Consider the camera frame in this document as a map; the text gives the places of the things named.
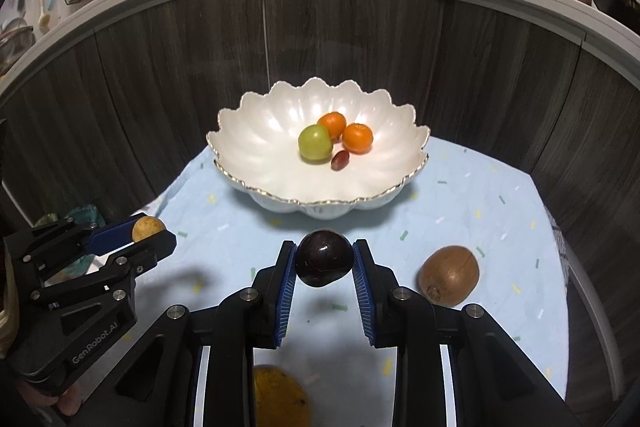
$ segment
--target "metal screw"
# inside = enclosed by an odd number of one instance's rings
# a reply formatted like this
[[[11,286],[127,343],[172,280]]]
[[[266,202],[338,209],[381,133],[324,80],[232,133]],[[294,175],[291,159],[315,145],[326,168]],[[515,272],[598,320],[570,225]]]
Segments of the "metal screw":
[[[466,307],[466,314],[469,317],[479,319],[484,315],[484,309],[479,304],[470,304]]]
[[[243,288],[240,291],[240,298],[243,301],[252,301],[258,296],[258,291],[255,288]]]
[[[411,290],[405,288],[404,286],[398,286],[398,288],[393,289],[391,295],[393,295],[399,301],[406,301],[411,297]]]
[[[174,304],[173,306],[169,306],[166,311],[166,316],[170,319],[179,319],[184,315],[184,306],[180,306],[179,304]]]

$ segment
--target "light blue tablecloth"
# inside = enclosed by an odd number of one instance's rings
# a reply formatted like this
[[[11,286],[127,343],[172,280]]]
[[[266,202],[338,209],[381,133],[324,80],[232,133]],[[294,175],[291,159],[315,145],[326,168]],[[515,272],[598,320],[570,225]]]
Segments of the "light blue tablecloth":
[[[435,250],[468,247],[480,280],[466,302],[486,308],[564,396],[566,291],[558,247],[531,178],[437,138],[427,149],[424,171],[395,200],[335,221],[261,209],[226,184],[212,152],[204,150],[143,209],[164,221],[178,246],[138,278],[138,324],[94,365],[85,385],[92,389],[169,305],[216,305],[273,264],[284,240],[299,243],[311,230],[331,228],[351,242],[365,238],[375,261],[414,289],[418,269]],[[256,350],[255,363],[276,363],[303,385],[315,426],[391,425],[395,350],[369,346],[350,275],[320,289],[298,281],[283,346]],[[447,361],[445,368],[448,424],[455,425]],[[202,390],[196,406],[201,410]]]

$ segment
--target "brown kiwifruit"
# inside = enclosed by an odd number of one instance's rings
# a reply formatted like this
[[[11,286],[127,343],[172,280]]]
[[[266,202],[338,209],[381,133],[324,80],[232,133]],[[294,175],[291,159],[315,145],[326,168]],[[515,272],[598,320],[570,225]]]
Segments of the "brown kiwifruit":
[[[443,247],[427,259],[418,274],[420,292],[433,304],[456,306],[478,284],[478,261],[468,248]]]

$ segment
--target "white bowl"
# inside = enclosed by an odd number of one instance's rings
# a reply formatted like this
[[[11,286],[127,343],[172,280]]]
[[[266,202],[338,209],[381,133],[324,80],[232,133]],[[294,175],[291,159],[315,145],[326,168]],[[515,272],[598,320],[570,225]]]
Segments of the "white bowl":
[[[344,169],[306,163],[298,135],[329,112],[347,123],[367,124],[374,134],[366,154],[351,154]],[[363,93],[354,81],[328,86],[311,78],[303,86],[277,82],[266,95],[245,93],[236,110],[218,113],[219,131],[207,142],[216,166],[238,190],[277,213],[301,211],[334,219],[351,209],[375,209],[395,198],[428,160],[427,126],[415,125],[415,109],[395,106],[386,90]],[[334,154],[342,144],[334,145]]]

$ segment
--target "orange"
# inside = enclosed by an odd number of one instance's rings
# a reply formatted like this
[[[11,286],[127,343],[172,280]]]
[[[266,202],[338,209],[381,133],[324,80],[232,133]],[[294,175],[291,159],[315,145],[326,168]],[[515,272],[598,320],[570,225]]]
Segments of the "orange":
[[[373,132],[364,124],[349,124],[342,132],[342,143],[345,149],[362,154],[371,149]]]
[[[338,140],[347,126],[347,119],[338,112],[327,113],[318,120],[318,124],[327,128],[331,140]]]

